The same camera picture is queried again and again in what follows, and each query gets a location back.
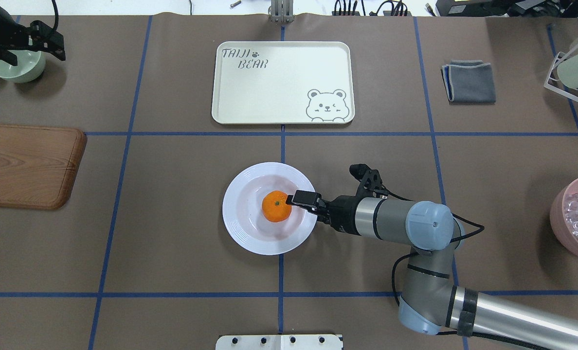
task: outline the black robotic claw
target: black robotic claw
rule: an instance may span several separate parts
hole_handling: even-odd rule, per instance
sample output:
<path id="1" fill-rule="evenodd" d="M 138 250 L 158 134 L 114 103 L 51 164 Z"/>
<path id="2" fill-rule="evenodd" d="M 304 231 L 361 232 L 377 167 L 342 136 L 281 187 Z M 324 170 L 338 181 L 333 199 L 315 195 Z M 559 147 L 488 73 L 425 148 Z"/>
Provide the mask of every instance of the black robotic claw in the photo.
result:
<path id="1" fill-rule="evenodd" d="M 349 213 L 356 210 L 363 198 L 387 196 L 390 192 L 382 184 L 380 172 L 367 164 L 352 164 L 349 173 L 361 182 L 354 196 L 340 195 L 334 201 L 324 201 L 320 193 L 297 190 L 294 195 L 287 196 L 286 203 L 317 215 L 318 221 L 329 224 L 337 231 L 355 234 Z"/>

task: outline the brown table surface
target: brown table surface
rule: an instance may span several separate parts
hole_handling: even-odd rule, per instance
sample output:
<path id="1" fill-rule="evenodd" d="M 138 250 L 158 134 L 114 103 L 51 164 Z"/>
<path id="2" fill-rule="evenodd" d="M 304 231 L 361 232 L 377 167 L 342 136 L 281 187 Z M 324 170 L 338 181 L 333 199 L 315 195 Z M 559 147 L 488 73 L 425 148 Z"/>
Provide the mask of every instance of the brown table surface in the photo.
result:
<path id="1" fill-rule="evenodd" d="M 321 225 L 280 257 L 238 246 L 222 197 L 264 161 L 300 169 L 328 199 L 356 190 L 347 169 L 364 162 L 400 195 L 446 202 L 487 228 L 458 251 L 456 283 L 578 319 L 578 257 L 548 219 L 578 177 L 578 106 L 542 87 L 551 22 L 563 51 L 576 19 L 62 17 L 67 61 L 48 57 L 28 84 L 0 80 L 0 122 L 88 135 L 62 209 L 0 208 L 0 349 L 213 349 L 221 334 L 279 331 L 343 334 L 349 350 L 504 348 L 398 322 L 391 266 L 407 246 Z M 217 46 L 282 37 L 349 45 L 353 122 L 213 121 Z M 496 104 L 450 105 L 451 59 L 491 62 Z"/>

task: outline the blue tape line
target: blue tape line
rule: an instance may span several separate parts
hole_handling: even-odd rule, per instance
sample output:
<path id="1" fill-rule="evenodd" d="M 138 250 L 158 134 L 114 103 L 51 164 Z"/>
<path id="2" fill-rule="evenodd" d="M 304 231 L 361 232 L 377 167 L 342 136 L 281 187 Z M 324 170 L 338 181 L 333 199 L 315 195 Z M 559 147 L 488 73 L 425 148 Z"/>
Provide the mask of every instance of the blue tape line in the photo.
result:
<path id="1" fill-rule="evenodd" d="M 140 85 L 142 84 L 142 73 L 144 72 L 144 63 L 146 61 L 146 49 L 148 48 L 148 38 L 151 35 L 151 24 L 153 24 L 153 16 L 148 16 L 148 22 L 146 24 L 146 35 L 144 36 L 144 46 L 142 48 L 142 58 L 140 58 L 140 69 L 138 70 L 138 81 L 136 82 L 135 93 L 133 95 L 131 118 L 129 118 L 129 132 L 133 130 L 133 122 L 135 121 L 135 112 L 138 107 L 138 96 L 140 95 Z"/>
<path id="2" fill-rule="evenodd" d="M 578 133 L 551 132 L 488 132 L 488 131 L 87 131 L 88 136 L 208 136 L 208 137 L 578 137 Z"/>
<path id="3" fill-rule="evenodd" d="M 380 132 L 380 131 L 287 131 L 291 137 L 428 137 L 429 132 Z"/>
<path id="4" fill-rule="evenodd" d="M 96 298 L 98 293 L 76 292 L 0 292 L 0 298 Z"/>
<path id="5" fill-rule="evenodd" d="M 578 290 L 485 290 L 494 297 L 550 297 L 578 295 Z M 102 298 L 277 298 L 278 292 L 104 292 Z M 99 293 L 86 292 L 0 292 L 0 298 L 97 298 Z M 390 298 L 392 292 L 283 292 L 284 298 Z"/>
<path id="6" fill-rule="evenodd" d="M 279 131 L 132 131 L 125 135 L 129 134 L 134 137 L 277 137 L 282 133 Z"/>
<path id="7" fill-rule="evenodd" d="M 414 35 L 416 37 L 416 51 L 418 53 L 418 63 L 421 68 L 421 80 L 423 81 L 423 95 L 425 95 L 425 108 L 427 109 L 427 120 L 430 124 L 430 133 L 432 136 L 432 150 L 434 152 L 434 161 L 436 165 L 436 176 L 438 177 L 438 189 L 440 190 L 440 201 L 447 204 L 445 199 L 445 188 L 443 186 L 442 173 L 440 171 L 440 160 L 438 158 L 438 144 L 436 144 L 436 134 L 434 133 L 434 120 L 432 119 L 432 106 L 430 104 L 430 94 L 427 91 L 427 78 L 425 78 L 425 64 L 423 63 L 423 52 L 421 49 L 421 38 L 418 32 L 418 21 L 414 20 Z"/>
<path id="8" fill-rule="evenodd" d="M 278 334 L 282 334 L 284 328 L 284 293 L 285 293 L 285 255 L 278 255 Z"/>
<path id="9" fill-rule="evenodd" d="M 276 298 L 276 292 L 191 292 L 191 293 L 165 293 L 165 292 L 149 292 L 149 293 L 103 293 L 104 298 Z"/>
<path id="10" fill-rule="evenodd" d="M 551 51 L 553 53 L 553 57 L 555 57 L 557 55 L 557 51 L 555 49 L 555 42 L 553 40 L 553 33 L 552 33 L 552 26 L 549 25 L 546 27 L 546 33 L 549 37 L 549 43 L 551 44 Z M 569 89 L 567 87 L 563 87 L 563 89 L 567 92 L 569 91 Z M 577 115 L 577 110 L 576 108 L 574 108 L 574 103 L 572 102 L 572 100 L 569 98 L 568 99 L 568 105 L 570 106 L 570 111 L 572 113 L 572 117 L 574 118 L 574 123 L 577 126 L 577 131 L 578 131 L 578 115 Z"/>
<path id="11" fill-rule="evenodd" d="M 111 223 L 109 224 L 109 234 L 107 236 L 107 246 L 105 247 L 105 256 L 103 260 L 103 268 L 101 270 L 101 279 L 98 286 L 98 297 L 96 297 L 95 314 L 92 320 L 92 328 L 90 331 L 90 340 L 88 341 L 88 350 L 94 347 L 94 339 L 96 336 L 96 326 L 98 325 L 98 318 L 101 312 L 102 294 L 105 288 L 105 278 L 107 276 L 107 266 L 109 264 L 109 253 L 111 252 L 111 243 L 114 237 L 114 228 L 116 227 L 116 217 L 118 216 L 118 205 L 120 204 L 120 194 L 123 188 L 123 180 L 125 178 L 125 169 L 127 164 L 127 157 L 129 155 L 129 146 L 131 145 L 131 130 L 133 129 L 133 122 L 135 120 L 136 107 L 138 104 L 138 95 L 140 94 L 140 84 L 142 84 L 142 75 L 144 71 L 144 62 L 146 59 L 146 49 L 148 48 L 148 38 L 151 33 L 151 24 L 153 24 L 153 16 L 148 16 L 146 24 L 146 35 L 144 38 L 144 46 L 142 48 L 142 57 L 140 58 L 140 69 L 138 71 L 138 81 L 136 82 L 135 95 L 133 96 L 133 104 L 131 106 L 131 117 L 129 118 L 129 135 L 125 141 L 125 150 L 123 151 L 123 160 L 120 165 L 120 175 L 118 176 L 118 187 L 116 188 L 116 197 L 114 199 L 114 208 L 111 214 Z"/>
<path id="12" fill-rule="evenodd" d="M 578 133 L 500 133 L 484 131 L 437 131 L 438 137 L 578 137 Z"/>
<path id="13" fill-rule="evenodd" d="M 87 137 L 126 137 L 127 131 L 86 131 Z"/>
<path id="14" fill-rule="evenodd" d="M 390 298 L 393 292 L 285 292 L 283 295 L 286 298 Z"/>
<path id="15" fill-rule="evenodd" d="M 286 136 L 287 134 L 285 133 L 285 125 L 282 124 L 280 126 L 280 162 L 285 164 L 285 149 L 286 149 Z"/>
<path id="16" fill-rule="evenodd" d="M 94 348 L 94 339 L 96 337 L 96 327 L 98 326 L 98 314 L 101 311 L 102 297 L 99 295 L 96 297 L 95 313 L 92 317 L 92 328 L 90 329 L 90 340 L 88 341 L 88 350 Z"/>

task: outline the white tray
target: white tray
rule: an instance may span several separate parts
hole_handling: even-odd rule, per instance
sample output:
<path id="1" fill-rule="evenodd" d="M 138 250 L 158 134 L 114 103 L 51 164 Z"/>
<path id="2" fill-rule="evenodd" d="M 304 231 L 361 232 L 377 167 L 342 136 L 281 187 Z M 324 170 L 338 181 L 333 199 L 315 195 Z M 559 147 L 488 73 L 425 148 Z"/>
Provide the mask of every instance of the white tray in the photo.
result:
<path id="1" fill-rule="evenodd" d="M 349 47 L 342 42 L 218 46 L 211 115 L 220 124 L 344 124 L 354 113 Z"/>

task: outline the cable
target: cable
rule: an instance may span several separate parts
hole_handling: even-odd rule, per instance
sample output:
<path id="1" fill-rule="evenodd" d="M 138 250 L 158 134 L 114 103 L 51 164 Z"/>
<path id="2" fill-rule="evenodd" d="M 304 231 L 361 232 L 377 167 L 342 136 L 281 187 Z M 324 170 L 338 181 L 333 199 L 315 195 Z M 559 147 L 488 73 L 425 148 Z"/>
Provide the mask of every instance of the cable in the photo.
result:
<path id="1" fill-rule="evenodd" d="M 397 266 L 400 262 L 402 262 L 405 259 L 408 259 L 410 257 L 415 257 L 417 255 L 418 255 L 417 252 L 412 252 L 412 253 L 406 254 L 403 257 L 400 257 L 399 259 L 397 259 L 397 261 L 395 261 L 395 263 L 393 264 L 393 270 L 391 271 L 391 286 L 393 288 L 393 297 L 395 298 L 395 302 L 398 306 L 399 306 L 399 297 L 397 296 L 397 288 L 395 287 L 395 271 L 397 270 Z"/>
<path id="2" fill-rule="evenodd" d="M 389 195 L 391 195 L 392 197 L 395 197 L 401 201 L 412 201 L 412 199 L 407 199 L 407 198 L 402 197 L 401 195 L 396 195 L 395 193 L 392 193 L 391 191 L 389 191 Z M 449 241 L 449 243 L 462 241 L 464 239 L 473 237 L 474 235 L 476 235 L 480 232 L 483 232 L 483 230 L 485 230 L 485 226 L 482 224 L 472 222 L 469 219 L 465 219 L 465 218 L 461 217 L 460 215 L 456 215 L 455 213 L 451 213 L 451 214 L 453 215 L 454 218 L 458 219 L 459 221 L 465 222 L 471 226 L 475 226 L 477 229 L 471 233 L 467 233 L 465 235 L 461 235 L 460 237 L 453 238 L 453 239 L 451 239 L 451 241 Z"/>
<path id="3" fill-rule="evenodd" d="M 429 3 L 425 4 L 425 11 L 427 11 L 427 13 L 431 14 L 432 16 L 436 17 L 436 13 L 434 13 L 434 9 L 432 9 Z"/>
<path id="4" fill-rule="evenodd" d="M 408 7 L 402 2 L 402 0 L 386 0 L 378 6 L 378 9 L 369 13 L 370 16 L 377 16 L 380 13 L 380 9 L 384 4 L 391 4 L 391 16 L 407 16 Z"/>
<path id="5" fill-rule="evenodd" d="M 55 33 L 55 31 L 57 31 L 57 27 L 58 24 L 60 23 L 60 14 L 58 13 L 58 9 L 57 9 L 57 4 L 55 2 L 55 0 L 51 0 L 51 3 L 53 4 L 54 7 L 54 26 L 53 28 L 51 28 L 51 30 L 49 31 L 49 33 L 47 34 L 47 36 L 45 37 L 45 40 L 42 40 L 40 42 L 34 42 L 32 45 L 28 45 L 28 46 L 7 46 L 7 45 L 2 45 L 0 44 L 0 49 L 2 50 L 39 50 L 40 48 L 44 48 L 44 43 L 49 40 L 49 38 L 51 38 L 51 36 L 53 35 L 53 33 Z"/>
<path id="6" fill-rule="evenodd" d="M 375 12 L 371 11 L 369 13 L 369 15 L 370 16 L 377 16 L 378 13 L 380 13 L 380 9 L 384 6 L 384 4 L 391 4 L 391 13 L 395 9 L 395 4 L 393 4 L 393 1 L 392 0 L 386 0 L 385 2 L 381 3 L 380 6 L 378 6 L 378 9 Z"/>
<path id="7" fill-rule="evenodd" d="M 460 237 L 455 237 L 455 238 L 451 239 L 451 241 L 449 241 L 449 243 L 458 242 L 458 241 L 462 241 L 463 239 L 473 237 L 474 235 L 482 232 L 485 229 L 484 225 L 482 225 L 482 224 L 476 224 L 476 223 L 474 223 L 470 220 L 464 219 L 463 217 L 456 215 L 454 213 L 452 213 L 452 215 L 454 218 L 458 219 L 459 221 L 466 222 L 469 225 L 475 226 L 477 229 L 471 233 L 461 235 Z"/>
<path id="8" fill-rule="evenodd" d="M 477 332 L 473 332 L 473 334 L 472 334 L 471 336 L 473 336 L 473 337 L 482 337 L 482 338 L 485 338 L 485 339 L 491 339 L 491 340 L 501 341 L 501 342 L 503 342 L 503 343 L 514 344 L 514 345 L 516 345 L 516 346 L 521 346 L 521 347 L 523 347 L 523 348 L 528 348 L 528 349 L 533 349 L 533 350 L 550 350 L 549 348 L 545 348 L 544 346 L 540 346 L 540 345 L 528 343 L 528 342 L 526 342 L 526 341 L 514 339 L 514 338 L 511 338 L 511 337 L 497 336 L 497 335 L 494 335 L 494 334 L 477 333 Z"/>

